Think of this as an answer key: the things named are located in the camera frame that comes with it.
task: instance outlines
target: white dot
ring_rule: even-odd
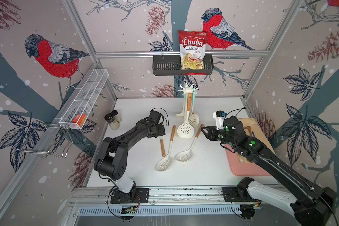
[[[39,183],[43,184],[47,180],[46,176],[43,176],[42,178],[39,179]]]

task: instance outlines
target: salt shaker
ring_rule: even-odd
[[[114,119],[115,119],[117,122],[120,123],[120,122],[122,121],[121,116],[118,115],[118,111],[113,110],[113,111],[112,111],[112,114],[114,115]]]
[[[119,123],[114,119],[114,115],[112,113],[105,115],[104,119],[109,123],[109,127],[111,129],[116,130],[119,128]]]

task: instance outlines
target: black cap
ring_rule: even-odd
[[[104,116],[104,119],[108,122],[108,123],[112,123],[114,121],[114,115],[112,113],[108,113]]]

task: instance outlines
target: white wire basket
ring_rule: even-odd
[[[106,69],[94,69],[59,124],[71,129],[82,129],[108,76]]]

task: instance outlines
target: wall-mounted basket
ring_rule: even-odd
[[[179,55],[154,55],[153,56],[153,74],[163,75],[210,75],[214,69],[212,55],[207,54],[203,57],[204,69],[181,70],[181,57]]]

